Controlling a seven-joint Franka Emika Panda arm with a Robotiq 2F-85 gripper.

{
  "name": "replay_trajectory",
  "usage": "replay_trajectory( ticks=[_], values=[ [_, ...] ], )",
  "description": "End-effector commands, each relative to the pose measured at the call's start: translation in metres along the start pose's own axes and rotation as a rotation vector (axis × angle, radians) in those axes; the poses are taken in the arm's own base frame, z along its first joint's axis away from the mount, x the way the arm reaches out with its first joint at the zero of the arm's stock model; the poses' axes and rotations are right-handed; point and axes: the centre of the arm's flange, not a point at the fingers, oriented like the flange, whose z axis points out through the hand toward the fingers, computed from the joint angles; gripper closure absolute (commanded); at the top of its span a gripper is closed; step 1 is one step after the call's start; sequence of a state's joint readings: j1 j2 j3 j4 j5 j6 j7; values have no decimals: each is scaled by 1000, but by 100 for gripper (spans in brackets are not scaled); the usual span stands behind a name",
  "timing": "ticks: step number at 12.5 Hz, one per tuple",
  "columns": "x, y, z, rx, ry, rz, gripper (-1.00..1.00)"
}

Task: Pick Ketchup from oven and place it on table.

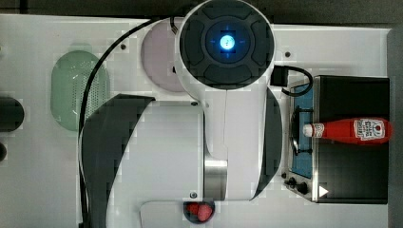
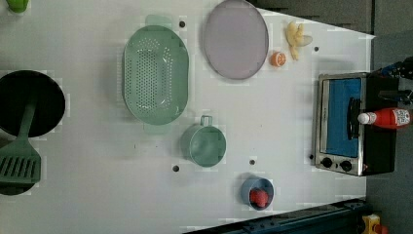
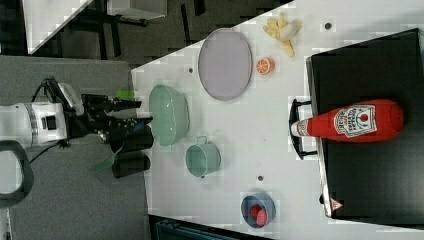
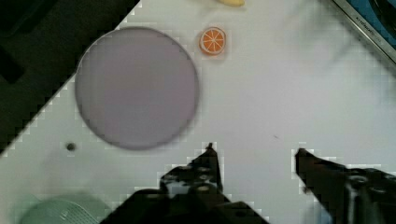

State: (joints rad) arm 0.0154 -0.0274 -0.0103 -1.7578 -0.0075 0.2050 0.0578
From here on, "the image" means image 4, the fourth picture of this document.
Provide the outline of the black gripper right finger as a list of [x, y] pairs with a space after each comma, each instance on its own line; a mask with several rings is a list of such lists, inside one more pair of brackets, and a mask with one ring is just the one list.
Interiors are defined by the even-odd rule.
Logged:
[[332, 217], [332, 224], [396, 224], [395, 176], [375, 168], [348, 168], [304, 148], [295, 172]]

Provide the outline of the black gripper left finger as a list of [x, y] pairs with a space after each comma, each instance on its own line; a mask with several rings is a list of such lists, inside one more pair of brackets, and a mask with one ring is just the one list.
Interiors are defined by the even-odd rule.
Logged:
[[269, 224], [249, 205], [222, 192], [212, 144], [190, 163], [163, 175], [156, 189], [141, 189], [99, 224]]

